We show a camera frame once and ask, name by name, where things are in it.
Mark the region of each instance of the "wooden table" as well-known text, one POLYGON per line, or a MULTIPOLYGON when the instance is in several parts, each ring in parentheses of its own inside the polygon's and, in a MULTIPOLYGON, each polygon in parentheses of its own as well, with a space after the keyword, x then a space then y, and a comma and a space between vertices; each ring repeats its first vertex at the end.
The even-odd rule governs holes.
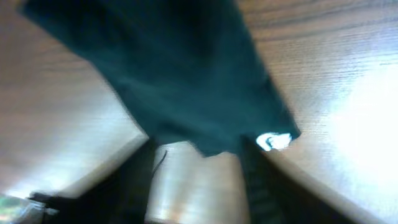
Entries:
MULTIPOLYGON (((398 223, 398 2, 238 4, 303 131, 270 156, 349 216, 398 223)), ((71 183, 144 135, 87 62, 13 7, 0 2, 0 191, 76 195, 71 183)))

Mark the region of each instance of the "garment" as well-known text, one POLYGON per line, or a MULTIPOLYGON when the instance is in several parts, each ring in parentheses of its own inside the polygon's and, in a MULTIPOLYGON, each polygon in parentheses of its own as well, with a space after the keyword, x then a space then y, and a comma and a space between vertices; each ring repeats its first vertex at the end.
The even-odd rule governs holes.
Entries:
POLYGON ((238 153, 239 136, 299 136, 232 0, 30 0, 23 13, 109 82, 160 144, 238 153))

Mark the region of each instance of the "cloth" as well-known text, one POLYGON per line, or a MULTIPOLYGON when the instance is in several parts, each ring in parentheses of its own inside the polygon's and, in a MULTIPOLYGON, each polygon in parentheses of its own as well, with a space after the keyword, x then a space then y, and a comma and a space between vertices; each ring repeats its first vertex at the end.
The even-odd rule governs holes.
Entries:
POLYGON ((239 153, 299 136, 231 0, 29 0, 23 13, 90 61, 160 144, 239 153))

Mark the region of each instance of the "wood grain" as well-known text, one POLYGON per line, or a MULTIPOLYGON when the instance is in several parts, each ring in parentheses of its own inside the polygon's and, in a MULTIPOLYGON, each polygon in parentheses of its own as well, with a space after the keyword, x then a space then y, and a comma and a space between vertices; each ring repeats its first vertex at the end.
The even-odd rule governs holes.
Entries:
MULTIPOLYGON (((398 223, 398 2, 238 5, 303 131, 282 156, 269 156, 358 221, 378 222, 355 208, 398 223)), ((0 49, 1 191, 62 190, 140 136, 97 72, 11 0, 0 2, 0 49)))

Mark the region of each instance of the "wooden floor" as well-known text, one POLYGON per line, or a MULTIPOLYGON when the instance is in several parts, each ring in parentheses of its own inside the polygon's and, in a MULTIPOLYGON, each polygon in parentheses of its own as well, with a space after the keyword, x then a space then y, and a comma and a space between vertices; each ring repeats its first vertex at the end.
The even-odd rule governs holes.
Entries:
MULTIPOLYGON (((238 4, 303 131, 270 156, 357 220, 379 222, 360 208, 398 223, 398 2, 238 4)), ((0 1, 0 192, 76 195, 73 183, 144 135, 87 62, 14 6, 0 1)))

